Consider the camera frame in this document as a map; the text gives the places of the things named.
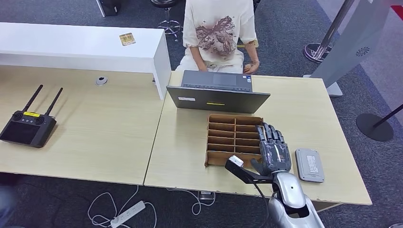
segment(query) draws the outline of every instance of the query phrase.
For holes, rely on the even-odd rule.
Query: white power strip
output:
[[[131,208],[127,209],[125,212],[122,214],[118,215],[116,218],[111,220],[111,227],[116,228],[126,221],[128,221],[131,217],[135,216],[137,213],[142,211],[145,208],[144,202],[140,201],[136,203],[134,206]]]

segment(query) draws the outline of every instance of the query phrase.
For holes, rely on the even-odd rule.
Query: controller screen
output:
[[[31,144],[38,130],[39,126],[10,122],[0,139],[21,144]]]

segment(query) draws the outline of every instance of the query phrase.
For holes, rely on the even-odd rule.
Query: white power bank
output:
[[[303,181],[319,182],[325,181],[322,162],[319,153],[312,149],[298,148],[295,151],[299,178]]]

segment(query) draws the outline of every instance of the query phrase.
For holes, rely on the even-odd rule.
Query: remote controller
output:
[[[56,95],[55,99],[53,99],[52,104],[50,104],[45,114],[28,112],[29,106],[31,106],[42,87],[43,85],[38,87],[24,109],[21,111],[16,111],[12,115],[9,122],[0,133],[0,140],[36,148],[40,148],[45,145],[50,133],[56,125],[55,118],[49,114],[50,111],[52,111],[52,108],[59,98],[63,88],[60,88],[58,94]]]

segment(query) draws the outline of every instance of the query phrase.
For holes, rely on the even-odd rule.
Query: card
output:
[[[120,35],[119,38],[120,38],[120,41],[122,42],[123,46],[127,46],[127,45],[136,43],[132,33],[126,33],[126,34]]]

